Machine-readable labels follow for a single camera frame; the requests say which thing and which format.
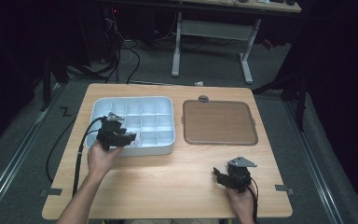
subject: gray carpet floor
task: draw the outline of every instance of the gray carpet floor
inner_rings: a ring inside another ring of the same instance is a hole
[[[204,86],[255,89],[275,78],[290,49],[290,45],[271,50],[261,45],[254,45],[249,58],[254,84],[247,85],[244,82],[238,54],[227,52],[228,49],[238,50],[237,45],[240,43],[221,46],[221,43],[217,45],[215,41],[217,40],[211,40],[210,43],[199,46],[197,43],[184,44],[180,76],[176,78],[171,77],[173,53],[171,42],[160,42],[159,44],[165,46],[155,45],[154,47],[140,42],[136,45],[134,42],[128,42],[129,48],[133,48],[141,59],[131,80],[140,84],[140,81],[143,81],[190,86],[195,82],[203,81]],[[136,67],[138,60],[135,54],[123,49],[121,61],[118,68],[118,80],[123,83]],[[93,68],[98,69],[99,66],[102,65],[95,64]],[[95,82],[101,81],[71,76],[69,83],[61,88],[62,92],[50,107],[21,168],[0,200],[0,223],[54,223],[41,217],[46,196],[41,195],[40,192],[50,187],[46,173],[48,154],[57,142],[48,163],[49,173],[54,177],[72,130],[71,122],[76,118],[86,88],[90,83]],[[110,83],[115,82],[116,75],[113,75]],[[36,97],[13,119],[10,127],[0,139],[0,176],[41,113],[42,85],[39,84],[34,91]],[[324,181],[331,189],[331,195],[341,217],[340,222],[358,223],[357,196],[326,140],[311,99],[307,98],[307,110],[304,117],[305,132],[298,133],[290,113],[291,106],[296,102],[282,102],[279,93],[280,91],[267,91],[256,95],[255,99],[280,168],[283,183],[294,191],[294,194],[288,195],[293,206],[293,214],[288,218],[260,218],[259,223],[332,223],[319,190],[315,187],[315,181],[304,154],[301,136],[307,139],[307,144],[318,162]]]

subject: desk leg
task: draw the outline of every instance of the desk leg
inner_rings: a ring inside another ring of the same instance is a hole
[[[176,46],[175,46],[175,52],[173,53],[173,62],[172,62],[173,77],[179,77],[181,33],[182,33],[182,12],[178,12],[178,22],[176,28]]]
[[[260,26],[260,22],[261,22],[260,19],[255,21],[255,26],[253,27],[253,29],[251,31],[245,52],[240,54],[243,75],[245,76],[245,81],[248,84],[253,83],[252,74],[251,74],[251,71],[249,69],[249,64],[248,64],[248,57],[249,57],[249,53],[251,52],[252,45],[255,42],[255,36],[257,35],[257,31],[258,31],[258,27]]]

